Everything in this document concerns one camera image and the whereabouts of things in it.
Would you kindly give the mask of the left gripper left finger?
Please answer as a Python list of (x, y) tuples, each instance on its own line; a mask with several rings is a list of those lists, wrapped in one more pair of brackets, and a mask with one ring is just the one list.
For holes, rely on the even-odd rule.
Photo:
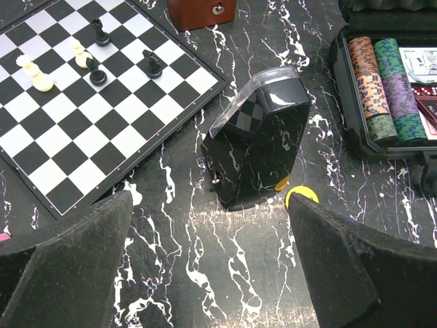
[(132, 210), (120, 191), (1, 242), (1, 326), (108, 327)]

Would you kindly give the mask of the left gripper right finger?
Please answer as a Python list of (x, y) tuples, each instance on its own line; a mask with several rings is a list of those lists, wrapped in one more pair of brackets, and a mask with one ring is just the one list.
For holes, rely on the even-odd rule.
[(321, 327), (436, 326), (436, 249), (298, 193), (287, 211)]

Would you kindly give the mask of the red playing card deck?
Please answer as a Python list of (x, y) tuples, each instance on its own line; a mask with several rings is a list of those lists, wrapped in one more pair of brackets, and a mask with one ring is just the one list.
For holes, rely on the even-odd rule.
[(427, 120), (427, 118), (420, 112), (419, 113), (423, 128), (425, 129), (427, 138), (429, 140), (437, 140), (437, 130), (432, 126), (432, 124)]

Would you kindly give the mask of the red die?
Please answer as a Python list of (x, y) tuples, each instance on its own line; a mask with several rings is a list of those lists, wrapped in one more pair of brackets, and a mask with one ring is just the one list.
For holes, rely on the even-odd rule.
[(419, 96), (437, 97), (436, 85), (412, 84), (411, 88), (415, 97), (419, 97)]

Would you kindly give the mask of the pink metronome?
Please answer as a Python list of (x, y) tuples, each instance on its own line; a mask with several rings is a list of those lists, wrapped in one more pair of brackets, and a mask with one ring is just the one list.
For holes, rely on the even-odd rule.
[(11, 236), (9, 234), (7, 234), (7, 233), (1, 233), (0, 234), (0, 241), (6, 241), (6, 240), (9, 240), (9, 239), (11, 239)]

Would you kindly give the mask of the leftmost poker chip row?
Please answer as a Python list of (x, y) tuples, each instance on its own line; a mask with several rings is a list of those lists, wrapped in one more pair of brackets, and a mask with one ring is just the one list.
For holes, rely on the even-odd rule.
[(367, 36), (348, 42), (358, 95), (363, 107), (369, 136), (377, 144), (398, 138), (378, 70), (371, 39)]

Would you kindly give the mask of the green purple chip row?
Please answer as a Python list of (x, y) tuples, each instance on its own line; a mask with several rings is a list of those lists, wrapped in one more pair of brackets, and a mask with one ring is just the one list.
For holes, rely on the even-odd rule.
[(396, 39), (380, 40), (374, 44), (373, 50), (399, 140), (426, 140), (427, 135)]

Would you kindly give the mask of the black white chessboard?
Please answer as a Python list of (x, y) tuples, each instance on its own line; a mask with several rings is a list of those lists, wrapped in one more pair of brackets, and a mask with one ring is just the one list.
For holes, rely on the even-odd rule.
[[(111, 41), (98, 46), (91, 21)], [(107, 82), (75, 62), (76, 38)], [(163, 71), (145, 73), (143, 50)], [(54, 86), (39, 92), (28, 55)], [(94, 203), (229, 81), (135, 1), (45, 1), (1, 29), (1, 157), (55, 218)]]

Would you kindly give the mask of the white chess piece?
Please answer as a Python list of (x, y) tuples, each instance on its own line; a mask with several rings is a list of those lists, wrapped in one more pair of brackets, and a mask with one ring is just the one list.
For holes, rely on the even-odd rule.
[(48, 92), (54, 86), (53, 78), (46, 73), (43, 73), (39, 66), (35, 64), (30, 56), (19, 55), (16, 58), (16, 64), (24, 69), (25, 74), (33, 79), (33, 86), (39, 92)]
[(71, 47), (75, 54), (75, 62), (80, 68), (87, 68), (87, 59), (93, 59), (93, 56), (85, 50), (85, 47), (73, 38), (71, 40)]

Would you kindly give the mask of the black chess piece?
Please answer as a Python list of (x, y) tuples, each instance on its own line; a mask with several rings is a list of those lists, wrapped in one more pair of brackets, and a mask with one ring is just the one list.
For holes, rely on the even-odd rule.
[(160, 58), (151, 51), (143, 50), (145, 59), (145, 73), (151, 79), (157, 79), (162, 75), (163, 66)]
[(86, 59), (86, 65), (90, 71), (89, 80), (92, 84), (103, 85), (107, 82), (107, 74), (98, 68), (98, 64), (94, 59), (88, 57)]
[(102, 29), (102, 21), (99, 18), (95, 18), (91, 21), (91, 25), (95, 31), (96, 44), (98, 46), (107, 46), (111, 41), (111, 37)]

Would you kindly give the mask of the blue playing card deck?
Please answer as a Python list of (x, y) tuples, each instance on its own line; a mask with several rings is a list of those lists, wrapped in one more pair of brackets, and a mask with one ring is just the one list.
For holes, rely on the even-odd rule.
[(402, 62), (409, 82), (436, 83), (436, 47), (400, 47)]

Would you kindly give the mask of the black poker chip case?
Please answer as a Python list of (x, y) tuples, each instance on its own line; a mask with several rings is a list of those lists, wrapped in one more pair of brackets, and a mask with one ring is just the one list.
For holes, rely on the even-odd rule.
[(384, 144), (371, 140), (348, 42), (367, 36), (372, 46), (385, 38), (396, 39), (400, 47), (436, 47), (435, 1), (340, 1), (345, 21), (331, 43), (329, 62), (333, 69), (341, 111), (346, 121), (348, 143), (356, 156), (367, 161), (416, 159), (422, 164), (420, 188), (423, 194), (436, 195), (436, 140), (400, 141)]

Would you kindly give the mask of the brown wooden metronome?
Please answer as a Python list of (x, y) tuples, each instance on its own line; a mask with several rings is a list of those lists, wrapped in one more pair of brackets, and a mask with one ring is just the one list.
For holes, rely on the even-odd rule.
[(167, 0), (169, 15), (179, 31), (232, 21), (236, 5), (236, 0)]

